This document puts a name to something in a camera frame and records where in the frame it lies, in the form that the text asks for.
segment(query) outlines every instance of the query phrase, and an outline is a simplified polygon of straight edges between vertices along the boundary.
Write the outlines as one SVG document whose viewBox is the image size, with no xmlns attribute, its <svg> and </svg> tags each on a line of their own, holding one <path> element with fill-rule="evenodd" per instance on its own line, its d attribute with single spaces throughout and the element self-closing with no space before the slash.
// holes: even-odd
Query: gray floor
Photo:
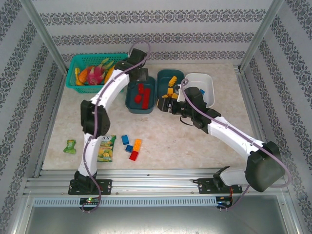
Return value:
<svg viewBox="0 0 312 234">
<path fill-rule="evenodd" d="M 247 196 L 228 212 L 215 207 L 33 208 L 28 234 L 283 234 L 274 196 Z"/>
</svg>

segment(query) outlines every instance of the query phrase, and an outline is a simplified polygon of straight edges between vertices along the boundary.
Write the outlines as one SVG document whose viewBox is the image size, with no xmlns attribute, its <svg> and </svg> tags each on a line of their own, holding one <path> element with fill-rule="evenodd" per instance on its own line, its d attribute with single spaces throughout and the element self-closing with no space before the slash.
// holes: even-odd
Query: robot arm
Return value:
<svg viewBox="0 0 312 234">
<path fill-rule="evenodd" d="M 116 77 L 118 74 L 122 73 L 122 70 L 114 70 L 112 73 L 111 78 Z M 94 176 L 97 172 L 97 158 L 98 158 L 98 151 L 99 147 L 102 141 L 103 136 L 108 132 L 108 129 L 110 127 L 109 118 L 107 116 L 106 111 L 111 106 L 113 100 L 116 98 L 116 96 L 120 93 L 120 91 L 125 87 L 130 81 L 130 77 L 128 74 L 122 74 L 119 76 L 115 81 L 112 82 L 112 84 L 105 90 L 103 93 L 103 96 L 100 98 L 100 101 L 98 103 L 98 134 L 99 136 L 95 139 L 92 139 L 89 143 L 88 147 L 86 148 L 86 162 L 87 167 L 90 171 L 90 173 Z M 102 92 L 103 88 L 93 97 L 90 101 L 83 101 L 81 104 L 81 113 L 94 111 L 93 108 L 97 103 L 97 99 Z M 91 118 L 91 123 L 88 122 L 88 118 L 82 119 L 81 124 L 84 127 L 84 146 L 85 146 L 89 140 L 89 138 L 93 135 L 94 131 L 94 119 Z M 85 168 L 84 160 L 81 159 L 80 166 L 78 168 L 78 171 L 83 176 L 88 176 L 88 173 Z"/>
<path fill-rule="evenodd" d="M 252 138 L 231 125 L 219 112 L 207 108 L 202 93 L 197 87 L 185 89 L 185 94 L 196 108 L 217 120 L 217 122 L 199 114 L 189 103 L 184 102 L 185 98 L 181 98 L 183 94 L 181 94 L 180 89 L 178 99 L 161 98 L 157 106 L 161 111 L 191 118 L 195 127 L 222 140 L 246 161 L 243 167 L 224 167 L 214 174 L 214 184 L 217 188 L 222 189 L 225 186 L 249 184 L 255 190 L 263 192 L 285 174 L 285 170 L 275 160 L 250 142 L 262 146 L 263 149 L 281 160 L 278 146 L 275 143 L 271 141 L 264 143 Z M 231 128 L 237 130 L 250 141 L 248 142 L 234 133 Z"/>
<path fill-rule="evenodd" d="M 81 125 L 84 132 L 84 152 L 80 166 L 75 173 L 74 180 L 77 187 L 83 187 L 87 191 L 96 189 L 95 179 L 97 176 L 97 157 L 103 139 L 110 128 L 107 111 L 120 91 L 130 82 L 145 80 L 148 77 L 147 69 L 141 69 L 146 53 L 133 49 L 131 55 L 115 65 L 109 81 L 90 101 L 84 100 L 80 105 Z"/>
</svg>

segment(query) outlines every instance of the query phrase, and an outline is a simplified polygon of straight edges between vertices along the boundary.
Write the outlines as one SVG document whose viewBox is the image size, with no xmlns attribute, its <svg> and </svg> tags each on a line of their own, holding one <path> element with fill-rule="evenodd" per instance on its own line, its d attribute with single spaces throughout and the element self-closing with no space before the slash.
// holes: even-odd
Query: toy block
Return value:
<svg viewBox="0 0 312 234">
<path fill-rule="evenodd" d="M 135 161 L 137 159 L 137 156 L 138 152 L 133 150 L 129 159 Z"/>
<path fill-rule="evenodd" d="M 138 84 L 138 93 L 143 94 L 144 93 L 144 84 L 139 83 Z"/>
<path fill-rule="evenodd" d="M 133 146 L 133 150 L 139 152 L 141 148 L 142 140 L 136 139 L 135 145 Z"/>
<path fill-rule="evenodd" d="M 174 89 L 173 88 L 168 88 L 167 95 L 169 97 L 171 97 L 173 93 L 174 93 Z"/>
<path fill-rule="evenodd" d="M 135 103 L 136 104 L 140 104 L 140 102 L 142 101 L 142 95 L 138 94 L 135 97 Z"/>
<path fill-rule="evenodd" d="M 172 87 L 176 83 L 176 80 L 177 80 L 176 76 L 173 76 L 169 81 L 168 86 Z"/>
<path fill-rule="evenodd" d="M 174 99 L 177 99 L 178 96 L 179 96 L 178 94 L 173 93 L 171 97 L 174 98 Z"/>
<path fill-rule="evenodd" d="M 128 145 L 129 144 L 129 138 L 127 135 L 121 136 L 122 144 L 123 145 Z"/>
<path fill-rule="evenodd" d="M 150 95 L 151 95 L 151 88 L 144 89 L 144 97 L 143 97 L 143 105 L 142 109 L 147 110 L 148 104 L 150 103 Z"/>
<path fill-rule="evenodd" d="M 126 147 L 126 152 L 132 153 L 133 146 L 132 145 L 127 145 Z"/>
</svg>

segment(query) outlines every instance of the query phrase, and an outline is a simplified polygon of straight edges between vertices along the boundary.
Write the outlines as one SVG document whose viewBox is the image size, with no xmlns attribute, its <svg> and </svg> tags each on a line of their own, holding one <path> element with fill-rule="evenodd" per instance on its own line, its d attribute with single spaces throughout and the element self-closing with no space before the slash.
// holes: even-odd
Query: blue block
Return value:
<svg viewBox="0 0 312 234">
<path fill-rule="evenodd" d="M 127 145 L 126 151 L 129 152 L 129 153 L 132 153 L 132 150 L 133 150 L 133 146 L 132 145 Z"/>
<path fill-rule="evenodd" d="M 121 136 L 121 140 L 122 140 L 122 144 L 123 144 L 123 145 L 129 144 L 129 139 L 128 139 L 128 136 L 127 136 L 127 135 Z"/>
</svg>

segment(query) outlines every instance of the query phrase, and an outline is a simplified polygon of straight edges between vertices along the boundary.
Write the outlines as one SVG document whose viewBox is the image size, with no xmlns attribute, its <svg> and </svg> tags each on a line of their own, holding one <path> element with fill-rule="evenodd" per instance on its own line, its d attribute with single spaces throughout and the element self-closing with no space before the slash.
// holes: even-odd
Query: striped wall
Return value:
<svg viewBox="0 0 312 234">
<path fill-rule="evenodd" d="M 312 233 L 312 1 L 287 0 L 245 76 L 267 140 L 292 173 L 290 192 L 304 233 Z"/>
<path fill-rule="evenodd" d="M 18 0 L 0 3 L 0 234 L 32 177 L 62 74 Z"/>
<path fill-rule="evenodd" d="M 272 0 L 35 0 L 67 65 L 152 44 L 149 63 L 239 64 Z"/>
</svg>

